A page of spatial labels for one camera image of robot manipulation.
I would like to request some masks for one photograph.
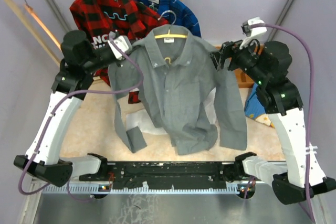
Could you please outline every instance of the metal rod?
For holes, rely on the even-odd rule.
[[[282,23],[284,22],[284,20],[285,20],[285,18],[286,18],[286,16],[287,16],[287,14],[288,14],[288,12],[289,12],[293,3],[294,3],[294,0],[287,0],[285,6],[283,7],[283,9],[282,9],[282,11],[281,11],[276,23],[275,23],[276,25],[278,25],[278,26],[282,25]],[[273,40],[277,32],[278,32],[277,29],[273,29],[271,31],[271,33],[269,34],[267,41]]]
[[[57,21],[59,22],[59,24],[63,28],[63,31],[65,33],[71,31],[71,26],[69,25],[69,23],[66,21],[66,19],[62,15],[62,12],[60,11],[59,6],[57,5],[56,1],[55,0],[46,0],[46,2],[48,4],[48,6],[50,7],[50,9],[52,10],[55,18],[57,19]]]

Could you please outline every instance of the button-up shirt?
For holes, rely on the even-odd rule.
[[[201,36],[200,25],[195,14],[185,6],[180,0],[136,0],[146,6],[151,7],[158,14],[162,14],[165,10],[172,10],[176,14],[175,25],[184,26],[188,28],[193,35]],[[163,16],[171,24],[174,22],[175,17],[171,13],[166,13]]]
[[[171,34],[185,34],[187,39],[174,38],[171,43],[155,39],[155,35],[166,34],[169,28]],[[220,144],[246,149],[246,120],[237,79],[227,68],[216,71],[209,56],[209,52],[216,51],[214,46],[182,26],[171,25],[153,29],[133,46],[136,50],[130,57],[144,74],[139,98],[155,127],[163,127],[170,135],[178,154],[208,150],[215,144],[217,127],[209,123],[203,105],[215,87]],[[110,65],[108,73],[114,90],[131,87],[140,78],[128,61],[122,67]]]
[[[135,0],[75,0],[70,11],[78,29],[86,32],[94,47],[107,43],[110,31],[118,30],[130,40],[144,38],[153,28],[168,24],[154,10]],[[99,71],[109,84],[107,69]]]

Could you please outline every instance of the plaid shirt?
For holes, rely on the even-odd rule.
[[[168,24],[164,18],[157,20],[160,16],[154,10],[134,0],[76,0],[70,11],[78,29],[86,32],[95,48],[105,45],[110,31],[118,30],[120,35],[136,40]],[[110,85],[107,68],[97,74]]]
[[[143,3],[146,6],[150,6],[153,10],[155,10],[158,14],[162,14],[165,10],[172,10],[176,16],[177,20],[175,25],[184,26],[188,28],[191,33],[195,36],[201,36],[200,25],[198,24],[198,20],[194,13],[186,7],[179,0],[136,0]],[[163,16],[170,23],[172,23],[175,19],[174,15],[171,13],[166,13]]]

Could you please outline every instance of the red plaid shirt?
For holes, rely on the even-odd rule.
[[[120,35],[136,40],[169,23],[164,18],[157,20],[159,14],[135,0],[76,0],[70,11],[78,29],[86,32],[96,48],[105,45],[110,31],[118,30]],[[110,86],[107,68],[97,74]]]

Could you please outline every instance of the white cloth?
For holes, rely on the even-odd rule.
[[[217,116],[214,107],[216,88],[214,88],[204,101],[204,109],[209,119],[210,124],[215,124]],[[134,127],[139,127],[142,133],[149,133],[153,135],[167,134],[164,128],[155,128],[146,110],[139,110],[138,112],[130,113],[126,116],[126,127],[130,130]]]

